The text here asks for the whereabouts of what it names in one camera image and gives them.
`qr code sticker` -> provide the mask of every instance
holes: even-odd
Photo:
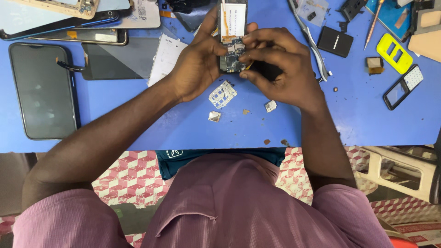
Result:
[[[146,15],[146,8],[139,6],[138,7],[138,15]]]

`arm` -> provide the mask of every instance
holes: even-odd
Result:
[[[240,60],[277,65],[283,70],[273,82],[256,71],[243,71],[271,100],[296,105],[302,113],[302,152],[312,189],[327,184],[356,188],[348,156],[326,105],[325,96],[314,78],[309,48],[298,42],[286,28],[260,29],[248,34],[243,42],[256,44]]]
[[[168,76],[65,138],[38,161],[25,179],[23,210],[66,190],[93,190],[91,183],[160,116],[204,92],[219,77],[217,56],[227,51],[210,36],[216,22],[214,8]],[[248,26],[255,29],[255,23]]]

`pink shirt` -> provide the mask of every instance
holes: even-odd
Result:
[[[181,168],[141,247],[393,247],[361,191],[326,185],[309,206],[275,187],[259,163],[209,154]],[[93,191],[75,189],[24,211],[14,247],[131,246],[116,213]]]

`pink patterned floor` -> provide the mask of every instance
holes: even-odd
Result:
[[[360,170],[369,164],[369,154],[358,147],[345,147],[352,169]],[[307,204],[312,203],[312,189],[303,167],[301,148],[287,148],[280,166],[276,186]],[[154,151],[125,151],[113,165],[92,183],[95,193],[108,205],[133,203],[136,207],[155,204],[168,187],[161,179]],[[365,179],[357,180],[358,188],[365,194],[377,185]],[[374,212],[390,224],[441,220],[439,207],[407,197],[371,203]],[[12,229],[15,217],[0,220],[0,235]],[[140,247],[144,234],[126,236],[134,247]]]

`blue table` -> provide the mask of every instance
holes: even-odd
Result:
[[[340,30],[338,21],[343,16],[335,12],[343,0],[329,1],[330,15],[326,26]],[[424,80],[394,111],[387,109],[382,95],[400,77],[387,62],[385,72],[369,76],[365,69],[365,58],[378,56],[376,44],[386,33],[378,24],[372,39],[363,51],[367,29],[372,15],[367,11],[359,14],[348,25],[349,35],[354,37],[351,52],[342,58],[321,51],[328,70],[333,76],[328,82],[321,82],[342,143],[349,145],[418,145],[435,142],[441,125],[441,63],[417,57],[410,52],[414,63],[419,64]],[[250,0],[248,22],[257,22],[260,27],[287,27],[300,42],[306,43],[299,26],[286,1]],[[193,34],[188,33],[177,19],[163,18],[162,23],[181,41],[190,43]],[[317,41],[321,28],[307,23],[313,38]],[[150,35],[152,32],[132,31],[129,35]],[[42,43],[23,40],[22,42]],[[67,47],[75,64],[84,63],[79,43],[45,42]],[[10,42],[0,41],[0,153],[46,152],[58,141],[33,141],[27,139],[19,113],[14,80],[8,56]],[[314,71],[317,63],[312,58]],[[208,95],[225,79],[234,84],[238,95],[220,109],[218,123],[208,121],[210,111],[216,110]],[[145,80],[85,81],[75,74],[81,123],[85,125],[99,116],[123,104],[147,88]],[[189,103],[183,103],[168,111],[152,125],[130,150],[153,149],[201,149],[201,148],[244,148],[282,147],[285,139],[293,147],[301,146],[300,119],[296,107],[278,103],[271,113],[266,113],[264,104],[268,99],[249,81],[238,75],[222,76],[201,96]],[[243,115],[244,109],[250,113]],[[265,145],[264,140],[271,142]]]

